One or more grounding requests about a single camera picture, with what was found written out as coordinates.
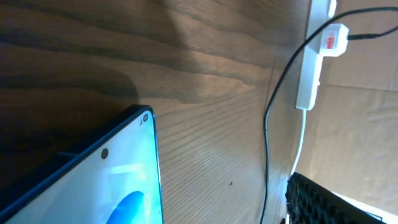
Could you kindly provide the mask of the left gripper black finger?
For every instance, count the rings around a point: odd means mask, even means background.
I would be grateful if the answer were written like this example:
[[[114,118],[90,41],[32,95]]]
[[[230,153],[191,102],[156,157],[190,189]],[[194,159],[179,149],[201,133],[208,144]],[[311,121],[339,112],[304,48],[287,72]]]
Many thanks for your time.
[[[297,172],[287,182],[285,197],[292,224],[384,223]]]

